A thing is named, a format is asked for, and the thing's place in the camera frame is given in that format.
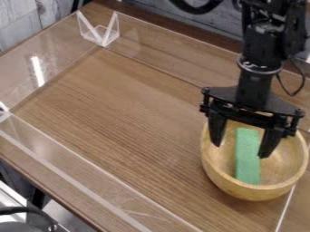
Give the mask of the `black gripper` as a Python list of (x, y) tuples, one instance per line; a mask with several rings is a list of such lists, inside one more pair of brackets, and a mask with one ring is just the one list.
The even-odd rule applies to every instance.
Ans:
[(278, 73), (241, 71), (240, 83), (230, 87), (205, 87), (201, 111), (209, 118), (213, 144), (220, 147), (229, 120), (262, 128), (258, 157), (266, 159), (284, 137), (294, 136), (304, 111), (272, 92)]

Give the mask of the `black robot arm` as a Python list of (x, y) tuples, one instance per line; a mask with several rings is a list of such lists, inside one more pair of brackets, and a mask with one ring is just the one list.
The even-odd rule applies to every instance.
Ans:
[(201, 111), (209, 118), (210, 138), (222, 144), (226, 123), (238, 121), (265, 130), (258, 156), (268, 158), (281, 140), (297, 133), (304, 111), (272, 91), (282, 63), (304, 51), (307, 0), (241, 0), (244, 46), (240, 83), (205, 87)]

